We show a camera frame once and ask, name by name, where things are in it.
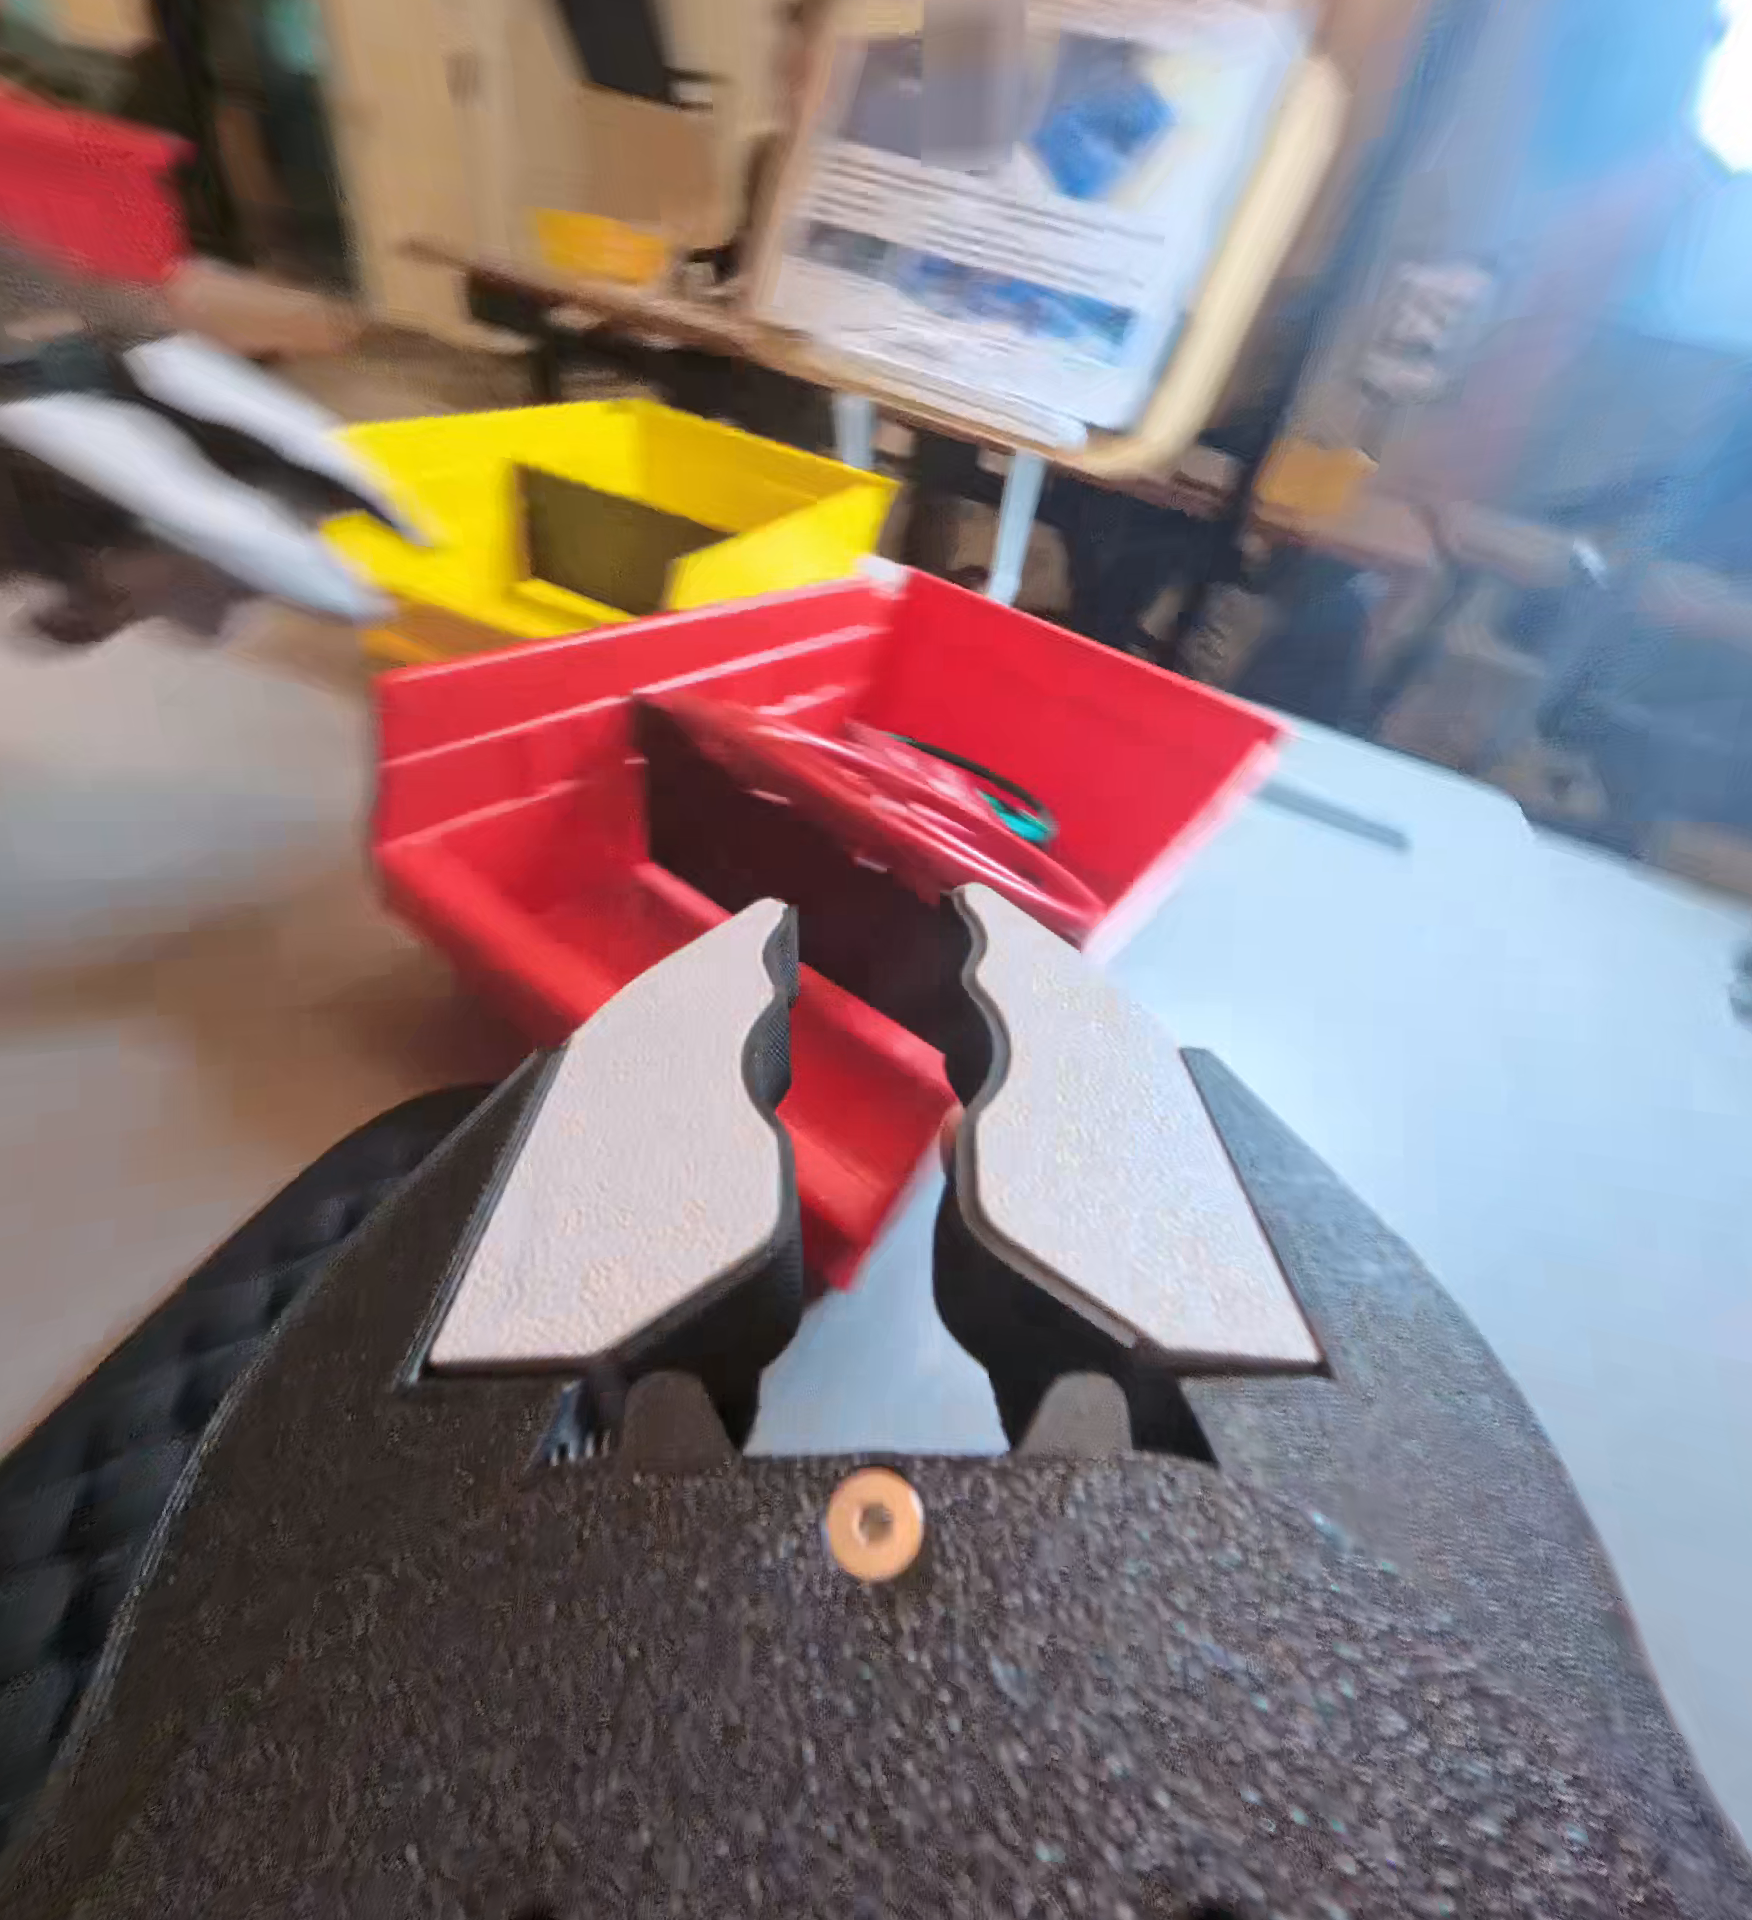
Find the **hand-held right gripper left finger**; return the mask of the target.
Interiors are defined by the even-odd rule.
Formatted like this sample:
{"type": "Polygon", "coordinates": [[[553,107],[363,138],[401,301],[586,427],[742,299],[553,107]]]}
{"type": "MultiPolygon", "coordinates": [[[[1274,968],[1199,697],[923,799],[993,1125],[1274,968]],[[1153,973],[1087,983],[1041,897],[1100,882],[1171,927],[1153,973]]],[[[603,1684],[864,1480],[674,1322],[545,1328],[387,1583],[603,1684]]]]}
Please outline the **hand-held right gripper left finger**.
{"type": "Polygon", "coordinates": [[[602,1427],[695,1378],[731,1441],[805,1314],[798,915],[761,900],[540,1058],[427,1327],[427,1375],[583,1382],[602,1427]]]}

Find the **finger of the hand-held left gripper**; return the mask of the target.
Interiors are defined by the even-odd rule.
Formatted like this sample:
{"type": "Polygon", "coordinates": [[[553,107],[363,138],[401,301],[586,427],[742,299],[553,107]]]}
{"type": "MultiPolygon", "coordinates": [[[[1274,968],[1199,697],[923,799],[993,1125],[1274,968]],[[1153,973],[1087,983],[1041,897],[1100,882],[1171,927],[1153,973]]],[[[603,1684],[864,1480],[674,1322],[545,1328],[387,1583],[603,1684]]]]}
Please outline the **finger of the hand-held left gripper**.
{"type": "Polygon", "coordinates": [[[258,364],[203,337],[172,332],[130,344],[125,370],[146,399],[197,426],[223,427],[244,442],[267,446],[288,467],[324,480],[408,544],[432,539],[384,474],[344,439],[344,420],[258,364]]]}
{"type": "Polygon", "coordinates": [[[0,445],[256,594],[340,621],[390,610],[319,534],[148,409],[95,394],[0,399],[0,445]]]}

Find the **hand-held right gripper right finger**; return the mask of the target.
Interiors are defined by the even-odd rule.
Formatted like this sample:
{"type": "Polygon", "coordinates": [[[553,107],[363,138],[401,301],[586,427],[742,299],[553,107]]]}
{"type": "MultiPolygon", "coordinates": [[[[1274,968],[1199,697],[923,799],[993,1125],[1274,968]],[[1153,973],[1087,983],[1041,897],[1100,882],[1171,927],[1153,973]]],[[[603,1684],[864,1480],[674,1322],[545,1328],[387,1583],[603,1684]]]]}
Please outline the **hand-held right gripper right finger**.
{"type": "Polygon", "coordinates": [[[985,884],[944,906],[937,1019],[970,1249],[1168,1375],[1308,1375],[1322,1345],[1173,1032],[985,884]]]}

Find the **yellow plastic bin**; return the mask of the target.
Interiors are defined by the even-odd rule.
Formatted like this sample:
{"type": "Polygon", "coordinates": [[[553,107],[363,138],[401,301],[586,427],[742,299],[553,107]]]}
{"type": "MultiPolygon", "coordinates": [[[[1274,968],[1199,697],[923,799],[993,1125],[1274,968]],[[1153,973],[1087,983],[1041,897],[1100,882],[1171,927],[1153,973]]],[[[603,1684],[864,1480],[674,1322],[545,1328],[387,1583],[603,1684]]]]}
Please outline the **yellow plastic bin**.
{"type": "Polygon", "coordinates": [[[351,426],[344,439],[374,465],[430,530],[408,544],[357,512],[327,539],[394,602],[363,646],[378,667],[421,667],[605,625],[691,611],[855,573],[890,525],[898,485],[820,452],[676,410],[599,397],[351,426]],[[513,467],[545,467],[624,493],[728,537],[679,562],[670,602],[624,616],[517,588],[513,467]]]}

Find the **red plastic bin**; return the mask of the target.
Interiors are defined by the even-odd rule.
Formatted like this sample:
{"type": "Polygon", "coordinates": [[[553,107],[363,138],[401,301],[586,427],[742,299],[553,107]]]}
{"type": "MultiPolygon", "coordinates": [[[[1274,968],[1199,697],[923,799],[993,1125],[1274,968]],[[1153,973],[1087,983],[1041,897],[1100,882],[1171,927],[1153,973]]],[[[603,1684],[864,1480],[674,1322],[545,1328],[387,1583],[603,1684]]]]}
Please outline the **red plastic bin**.
{"type": "MultiPolygon", "coordinates": [[[[899,567],[387,674],[384,897],[538,1046],[747,907],[650,852],[636,706],[678,690],[906,732],[1028,787],[1056,814],[1056,856],[1108,903],[1077,944],[1099,960],[1285,745],[1266,708],[899,567]]],[[[953,1091],[942,1050],[801,962],[784,1122],[820,1292],[855,1285],[953,1091]]]]}

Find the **red ethernet adapter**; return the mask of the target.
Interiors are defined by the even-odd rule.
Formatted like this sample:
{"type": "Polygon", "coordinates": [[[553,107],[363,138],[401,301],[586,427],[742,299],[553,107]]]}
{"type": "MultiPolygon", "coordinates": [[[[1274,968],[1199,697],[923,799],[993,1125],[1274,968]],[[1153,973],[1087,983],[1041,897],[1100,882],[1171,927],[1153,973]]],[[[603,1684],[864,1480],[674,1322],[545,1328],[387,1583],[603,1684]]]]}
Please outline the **red ethernet adapter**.
{"type": "Polygon", "coordinates": [[[927,906],[979,882],[1073,944],[1106,920],[1102,895],[1056,856],[1049,807],[981,759],[857,720],[821,732],[695,692],[649,697],[642,711],[745,797],[927,906]]]}

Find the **red ribbed tote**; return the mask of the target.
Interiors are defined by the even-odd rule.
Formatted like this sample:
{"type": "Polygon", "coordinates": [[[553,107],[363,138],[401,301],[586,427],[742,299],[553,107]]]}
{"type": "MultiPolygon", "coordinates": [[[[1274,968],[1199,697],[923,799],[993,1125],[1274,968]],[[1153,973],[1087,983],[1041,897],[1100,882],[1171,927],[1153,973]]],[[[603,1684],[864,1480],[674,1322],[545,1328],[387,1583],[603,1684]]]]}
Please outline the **red ribbed tote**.
{"type": "Polygon", "coordinates": [[[165,286],[190,255],[172,130],[0,85],[0,236],[60,267],[165,286]]]}

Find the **black bin divider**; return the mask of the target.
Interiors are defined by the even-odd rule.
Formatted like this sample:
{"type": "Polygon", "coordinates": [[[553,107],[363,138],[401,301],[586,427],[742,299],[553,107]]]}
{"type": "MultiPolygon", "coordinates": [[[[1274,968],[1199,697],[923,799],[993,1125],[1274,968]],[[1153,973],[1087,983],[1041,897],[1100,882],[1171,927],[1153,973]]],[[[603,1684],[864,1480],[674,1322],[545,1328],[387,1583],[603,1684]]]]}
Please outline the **black bin divider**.
{"type": "Polygon", "coordinates": [[[624,493],[545,467],[510,472],[513,581],[526,593],[588,601],[624,613],[662,611],[679,562],[728,536],[624,493]]]}
{"type": "Polygon", "coordinates": [[[728,913],[784,900],[798,915],[801,956],[814,972],[946,1050],[964,968],[946,897],[927,906],[852,866],[820,830],[745,797],[674,729],[654,732],[642,711],[649,697],[633,725],[653,856],[728,913]]]}

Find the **small yellow parts bin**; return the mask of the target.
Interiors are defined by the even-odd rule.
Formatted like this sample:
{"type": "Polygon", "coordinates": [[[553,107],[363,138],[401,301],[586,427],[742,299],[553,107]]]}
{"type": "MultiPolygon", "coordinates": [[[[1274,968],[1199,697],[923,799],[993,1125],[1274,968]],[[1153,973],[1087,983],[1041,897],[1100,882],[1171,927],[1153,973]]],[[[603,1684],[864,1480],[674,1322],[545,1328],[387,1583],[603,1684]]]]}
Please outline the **small yellow parts bin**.
{"type": "Polygon", "coordinates": [[[657,292],[674,271],[665,232],[602,213],[534,210],[532,236],[553,274],[632,292],[657,292]]]}

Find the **wooden table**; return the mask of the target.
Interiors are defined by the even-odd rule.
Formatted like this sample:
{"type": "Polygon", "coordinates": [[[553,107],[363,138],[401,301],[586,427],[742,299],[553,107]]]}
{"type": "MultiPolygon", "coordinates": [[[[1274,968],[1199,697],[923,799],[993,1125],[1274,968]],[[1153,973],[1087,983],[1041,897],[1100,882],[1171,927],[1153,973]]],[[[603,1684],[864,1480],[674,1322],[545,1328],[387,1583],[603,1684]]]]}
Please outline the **wooden table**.
{"type": "Polygon", "coordinates": [[[752,364],[826,391],[838,460],[848,465],[872,460],[876,419],[901,420],[915,432],[901,536],[911,562],[944,571],[954,553],[953,505],[993,507],[994,544],[986,573],[976,579],[1004,602],[1023,588],[1037,525],[1071,534],[1087,525],[1124,529],[1115,503],[1149,512],[1156,536],[1185,567],[1184,633],[1199,631],[1212,594],[1243,585],[1255,562],[1306,602],[1358,577],[1383,579],[1391,602],[1409,601],[1440,573],[1440,539],[1428,517],[1371,491],[1354,452],[1288,434],[1335,313],[1335,271],[1288,282],[1266,301],[1249,346],[1240,348],[1240,361],[1252,368],[1244,397],[1222,424],[1176,426],[1168,452],[1091,446],[1045,452],[1028,434],[962,420],[948,404],[913,397],[892,376],[853,372],[792,334],[745,321],[734,301],[645,292],[559,271],[526,274],[430,236],[406,239],[403,253],[455,273],[476,321],[530,341],[547,397],[559,386],[559,365],[576,354],[563,334],[567,318],[576,318],[581,332],[602,329],[616,341],[603,346],[616,361],[654,344],[752,364]]]}

